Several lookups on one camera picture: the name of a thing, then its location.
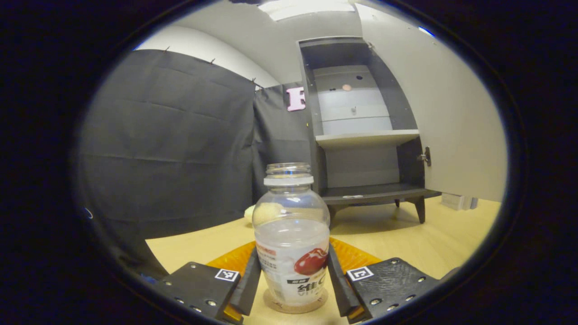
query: table surface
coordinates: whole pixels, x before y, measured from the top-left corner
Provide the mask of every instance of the table surface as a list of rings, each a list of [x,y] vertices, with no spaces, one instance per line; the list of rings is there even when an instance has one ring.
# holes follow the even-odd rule
[[[420,271],[440,279],[472,255],[490,230],[501,204],[479,200],[476,209],[453,210],[441,197],[425,200],[427,219],[420,224],[415,206],[402,202],[374,206],[351,206],[331,220],[331,236],[383,260],[399,257]],[[255,240],[245,219],[177,236],[146,242],[162,266],[172,273],[185,263],[206,264]],[[331,279],[327,277],[327,303],[316,311],[290,315],[265,306],[266,282],[261,275],[250,316],[244,324],[348,324],[339,311]]]

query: white shelf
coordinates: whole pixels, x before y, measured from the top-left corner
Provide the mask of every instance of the white shelf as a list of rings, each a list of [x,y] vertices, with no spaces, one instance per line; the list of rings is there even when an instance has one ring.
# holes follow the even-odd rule
[[[384,130],[368,133],[318,135],[315,141],[325,150],[345,149],[360,146],[399,146],[420,136],[418,130]]]

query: door handle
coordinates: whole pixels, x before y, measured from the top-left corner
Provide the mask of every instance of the door handle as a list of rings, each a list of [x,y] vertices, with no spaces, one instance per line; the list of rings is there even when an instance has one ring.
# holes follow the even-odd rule
[[[417,161],[425,161],[428,164],[428,167],[432,165],[432,157],[429,153],[429,147],[425,147],[425,153],[417,156]]]

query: red fruit illustration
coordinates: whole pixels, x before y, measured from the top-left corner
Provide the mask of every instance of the red fruit illustration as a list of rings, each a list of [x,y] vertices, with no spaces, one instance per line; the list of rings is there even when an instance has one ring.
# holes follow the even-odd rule
[[[293,266],[295,272],[302,275],[313,275],[325,266],[327,252],[320,248],[315,248],[311,252],[303,255]]]

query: plastic bottle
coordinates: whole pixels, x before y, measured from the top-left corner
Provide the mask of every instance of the plastic bottle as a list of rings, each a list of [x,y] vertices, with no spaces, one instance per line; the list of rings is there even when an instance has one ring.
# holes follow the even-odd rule
[[[257,253],[269,291],[288,306],[315,302],[325,283],[329,210],[311,190],[308,164],[267,166],[263,195],[253,212]]]

